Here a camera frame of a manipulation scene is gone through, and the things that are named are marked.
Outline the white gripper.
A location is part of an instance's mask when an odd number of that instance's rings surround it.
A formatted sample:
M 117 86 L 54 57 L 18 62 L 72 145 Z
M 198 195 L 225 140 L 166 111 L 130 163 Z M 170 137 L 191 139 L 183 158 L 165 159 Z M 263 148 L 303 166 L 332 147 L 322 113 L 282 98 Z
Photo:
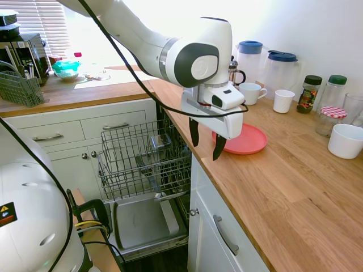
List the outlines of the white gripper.
M 233 86 L 184 88 L 180 107 L 189 117 L 193 146 L 197 147 L 199 144 L 199 124 L 203 124 L 216 133 L 213 161 L 217 160 L 227 139 L 233 139 L 241 133 L 242 103 L 243 95 Z

